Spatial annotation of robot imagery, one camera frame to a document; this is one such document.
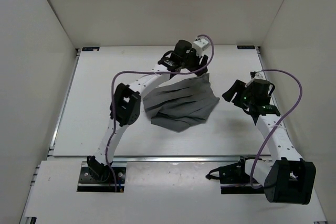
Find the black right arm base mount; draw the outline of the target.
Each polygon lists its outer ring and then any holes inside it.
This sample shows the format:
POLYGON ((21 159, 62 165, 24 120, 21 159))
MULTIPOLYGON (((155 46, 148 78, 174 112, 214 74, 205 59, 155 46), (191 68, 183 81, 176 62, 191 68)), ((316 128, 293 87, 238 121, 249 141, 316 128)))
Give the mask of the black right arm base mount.
POLYGON ((220 182, 222 195, 252 195, 264 194, 264 188, 253 189, 250 185, 250 176, 245 173, 244 159, 237 163, 220 166, 212 169, 205 175, 208 180, 220 182))

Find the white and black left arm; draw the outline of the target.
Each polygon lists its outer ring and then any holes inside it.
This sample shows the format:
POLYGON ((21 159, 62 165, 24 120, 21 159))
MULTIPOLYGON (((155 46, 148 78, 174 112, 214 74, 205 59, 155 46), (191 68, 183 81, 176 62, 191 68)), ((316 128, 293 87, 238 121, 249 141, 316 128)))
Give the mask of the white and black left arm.
POLYGON ((90 176, 98 183, 116 182, 116 174, 112 168, 113 157, 126 129, 140 116, 142 99, 159 85, 169 81, 176 75, 202 75, 212 57, 204 54, 208 47, 213 47, 211 39, 199 35, 195 41, 179 40, 173 50, 167 51, 151 71, 139 71, 140 77, 131 84, 111 83, 110 120, 106 133, 96 150, 87 156, 90 176))

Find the grey pleated skirt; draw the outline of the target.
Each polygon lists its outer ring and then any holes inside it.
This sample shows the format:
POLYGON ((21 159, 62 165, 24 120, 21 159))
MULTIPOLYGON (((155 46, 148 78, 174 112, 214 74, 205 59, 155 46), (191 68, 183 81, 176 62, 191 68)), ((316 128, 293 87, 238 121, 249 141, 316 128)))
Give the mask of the grey pleated skirt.
POLYGON ((218 102, 209 73, 156 88, 143 99, 151 124, 174 132, 205 123, 218 102))

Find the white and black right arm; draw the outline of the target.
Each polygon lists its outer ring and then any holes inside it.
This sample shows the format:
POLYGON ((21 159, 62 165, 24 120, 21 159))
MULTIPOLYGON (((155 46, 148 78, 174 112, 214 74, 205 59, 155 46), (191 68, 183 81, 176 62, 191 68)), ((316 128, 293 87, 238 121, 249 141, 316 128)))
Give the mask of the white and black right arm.
POLYGON ((316 167, 305 161, 294 148, 282 123, 278 108, 271 104, 275 85, 255 76, 248 83, 236 80, 223 93, 225 101, 233 103, 251 116, 265 138, 272 164, 260 158, 246 159, 235 169, 241 182, 252 182, 263 189, 269 202, 307 205, 310 202, 316 167))

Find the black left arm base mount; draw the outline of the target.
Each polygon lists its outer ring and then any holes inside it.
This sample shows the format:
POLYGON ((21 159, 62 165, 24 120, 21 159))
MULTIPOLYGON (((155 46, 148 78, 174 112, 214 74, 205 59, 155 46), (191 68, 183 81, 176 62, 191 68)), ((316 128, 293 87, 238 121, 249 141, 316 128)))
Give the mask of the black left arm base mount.
POLYGON ((94 156, 87 156, 81 164, 77 183, 78 192, 123 193, 127 174, 126 164, 112 166, 96 161, 94 156))

